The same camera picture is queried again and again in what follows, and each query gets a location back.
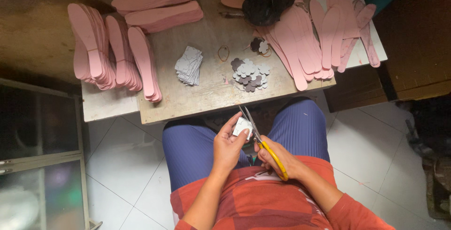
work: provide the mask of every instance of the metal cabinet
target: metal cabinet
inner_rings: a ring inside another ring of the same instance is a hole
[[[0,229],[89,229],[79,98],[0,79]]]

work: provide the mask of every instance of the striped pants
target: striped pants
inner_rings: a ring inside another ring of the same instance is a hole
[[[163,131],[163,149],[171,179],[171,191],[210,174],[213,167],[215,132],[196,118],[168,122]],[[330,162],[326,120],[309,98],[288,102],[274,118],[268,137],[293,155],[312,156]],[[249,166],[243,151],[236,168]]]

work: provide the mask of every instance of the scissor blade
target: scissor blade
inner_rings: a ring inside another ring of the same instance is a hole
[[[246,107],[245,107],[245,110],[246,110],[246,112],[248,113],[249,121],[251,122],[252,127],[253,127],[253,129],[254,129],[253,132],[255,132],[254,135],[255,135],[255,137],[257,138],[257,142],[261,143],[261,142],[262,142],[262,139],[260,138],[260,133],[258,133],[257,127],[255,126],[255,123],[254,123],[253,120],[252,120],[251,113],[249,113],[249,110],[248,110],[248,108],[246,108]]]
[[[238,107],[240,108],[240,111],[242,113],[241,117],[244,118],[246,121],[249,121],[249,119],[246,117],[246,113],[243,111],[243,109],[241,108],[240,105],[238,105]]]

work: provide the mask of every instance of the worn table surface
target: worn table surface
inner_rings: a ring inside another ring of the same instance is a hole
[[[142,123],[155,123],[180,117],[193,116],[205,112],[234,107],[239,104],[270,100],[276,97],[297,94],[294,80],[282,61],[273,51],[268,58],[262,57],[250,48],[254,28],[243,19],[225,19],[218,12],[237,11],[226,8],[220,0],[197,0],[204,12],[204,18],[195,23],[177,26],[150,34],[157,77],[163,100],[151,103],[138,93],[138,103]],[[218,57],[218,49],[226,44],[230,49],[227,61]],[[186,46],[202,51],[199,86],[185,86],[177,79],[175,62],[182,56]],[[232,74],[230,62],[234,58],[249,58],[254,64],[265,63],[271,67],[267,76],[268,88],[246,92]],[[312,81],[308,90],[329,87],[335,79]]]
[[[100,91],[82,82],[86,122],[141,110],[142,123],[151,124],[231,108],[236,104],[300,93],[274,52],[271,57],[263,58],[250,49],[245,49],[253,38],[253,29],[250,25],[242,19],[223,19],[218,15],[218,12],[232,12],[237,11],[236,9],[224,7],[220,4],[220,0],[197,1],[204,12],[203,19],[148,35],[157,62],[157,78],[163,100],[159,103],[150,103],[144,100],[142,92],[136,94],[126,91],[126,88]],[[318,1],[325,9],[326,0]],[[386,60],[373,22],[370,23],[370,30],[379,59]],[[227,44],[230,49],[226,62],[221,62],[217,56],[217,51],[223,44]],[[175,73],[175,62],[181,57],[187,45],[198,48],[204,56],[200,67],[199,86],[185,86]],[[268,88],[256,90],[254,93],[243,91],[243,86],[231,77],[233,71],[230,61],[234,58],[249,58],[256,64],[266,63],[271,66]],[[359,41],[354,47],[347,68],[364,64],[368,64],[368,58]],[[226,77],[229,79],[228,85],[225,85]],[[324,82],[313,81],[309,83],[307,90],[320,90],[334,84],[335,79]]]

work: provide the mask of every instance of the scissors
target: scissors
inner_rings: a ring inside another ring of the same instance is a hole
[[[241,113],[243,114],[243,118],[246,119],[246,114],[245,112],[241,109],[240,106],[238,106],[240,108]],[[271,155],[271,157],[274,159],[274,161],[276,162],[276,164],[279,166],[280,170],[282,171],[282,175],[279,175],[280,179],[282,179],[283,181],[288,181],[288,174],[286,173],[285,167],[283,166],[282,162],[280,161],[279,157],[277,157],[277,155],[274,153],[274,151],[268,146],[268,144],[265,141],[262,141],[261,137],[260,137],[260,133],[258,133],[258,130],[255,126],[255,123],[252,120],[252,116],[249,113],[248,108],[245,107],[245,110],[248,114],[249,120],[251,122],[252,128],[253,128],[253,132],[254,132],[254,140],[257,141],[258,147],[260,147],[260,149],[265,148],[266,151],[269,152],[269,154]]]

